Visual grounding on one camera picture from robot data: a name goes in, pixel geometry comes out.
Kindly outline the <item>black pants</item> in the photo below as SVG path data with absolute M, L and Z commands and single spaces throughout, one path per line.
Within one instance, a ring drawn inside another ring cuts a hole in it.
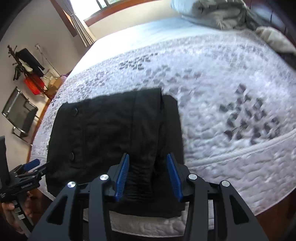
M 57 196 L 69 181 L 91 182 L 129 156 L 124 195 L 111 210 L 173 218 L 184 204 L 173 194 L 166 158 L 184 162 L 178 103 L 161 89 L 143 89 L 64 103 L 54 120 L 46 185 Z

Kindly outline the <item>cardboard boxes pile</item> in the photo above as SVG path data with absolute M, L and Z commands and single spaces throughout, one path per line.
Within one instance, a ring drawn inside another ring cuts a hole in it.
M 56 95 L 58 89 L 61 87 L 61 85 L 65 82 L 67 79 L 66 76 L 61 76 L 59 78 L 53 78 L 51 82 L 49 83 L 48 89 L 45 91 L 47 97 L 49 99 L 53 99 Z

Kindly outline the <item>red bag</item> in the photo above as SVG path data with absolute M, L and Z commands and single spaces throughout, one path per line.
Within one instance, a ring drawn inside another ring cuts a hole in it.
M 35 74 L 27 75 L 24 79 L 24 83 L 34 95 L 44 93 L 44 82 L 41 78 Z

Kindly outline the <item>wooden coat rack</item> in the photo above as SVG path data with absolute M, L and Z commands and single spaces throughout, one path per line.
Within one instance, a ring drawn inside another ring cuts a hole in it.
M 16 47 L 13 49 L 10 45 L 7 46 L 8 48 L 8 55 L 9 57 L 12 57 L 15 61 L 15 63 L 13 63 L 13 65 L 15 66 L 15 76 L 13 78 L 13 80 L 18 80 L 20 78 L 20 75 L 23 74 L 24 78 L 27 75 L 30 74 L 35 74 L 37 76 L 39 76 L 41 78 L 41 80 L 43 81 L 42 77 L 44 77 L 44 73 L 43 70 L 37 68 L 37 67 L 33 67 L 31 68 L 28 63 L 26 63 L 25 61 L 19 59 L 16 56 Z M 46 96 L 45 91 L 48 89 L 48 87 L 46 86 L 46 84 L 44 83 L 45 87 L 44 87 L 44 93 L 42 95 Z

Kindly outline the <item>white grey leaf quilt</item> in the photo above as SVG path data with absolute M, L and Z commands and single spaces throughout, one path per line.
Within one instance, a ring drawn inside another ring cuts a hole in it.
M 47 162 L 58 109 L 98 96 L 159 88 L 177 100 L 184 162 L 204 183 L 223 180 L 258 215 L 295 190 L 295 71 L 250 30 L 223 31 L 180 18 L 97 40 L 51 101 L 32 155 Z M 181 237 L 178 217 L 110 210 L 115 232 Z

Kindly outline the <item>black hanging garment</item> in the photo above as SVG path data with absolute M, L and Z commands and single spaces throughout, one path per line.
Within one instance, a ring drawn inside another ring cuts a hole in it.
M 30 51 L 27 48 L 23 48 L 20 51 L 16 52 L 16 56 L 28 63 L 28 65 L 33 68 L 37 67 L 41 70 L 44 70 L 45 68 L 39 63 L 39 61 L 30 53 Z

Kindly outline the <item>grey window curtain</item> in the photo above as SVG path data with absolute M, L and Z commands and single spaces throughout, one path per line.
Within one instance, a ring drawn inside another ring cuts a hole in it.
M 60 0 L 57 1 L 57 3 L 63 9 L 63 11 L 70 17 L 74 25 L 74 29 L 78 33 L 85 47 L 93 45 L 96 41 L 95 36 L 93 35 L 89 27 L 86 25 L 86 23 L 75 14 L 71 2 L 69 0 Z

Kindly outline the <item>grey folded duvet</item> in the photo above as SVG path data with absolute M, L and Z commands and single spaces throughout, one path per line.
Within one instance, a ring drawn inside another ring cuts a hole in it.
M 219 30 L 259 26 L 244 1 L 171 1 L 171 8 L 185 20 Z

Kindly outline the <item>beige crumpled blanket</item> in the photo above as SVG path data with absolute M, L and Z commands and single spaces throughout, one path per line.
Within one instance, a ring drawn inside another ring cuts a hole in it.
M 261 26 L 255 30 L 255 33 L 275 52 L 295 55 L 295 46 L 282 32 L 277 29 L 273 27 Z

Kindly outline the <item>black metal frame chair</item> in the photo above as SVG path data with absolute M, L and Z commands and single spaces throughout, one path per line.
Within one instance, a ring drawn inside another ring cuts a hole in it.
M 34 120 L 42 120 L 37 116 L 38 110 L 38 107 L 31 103 L 18 87 L 15 87 L 1 114 L 13 125 L 11 133 L 32 146 L 33 143 L 28 142 L 26 138 L 29 136 Z

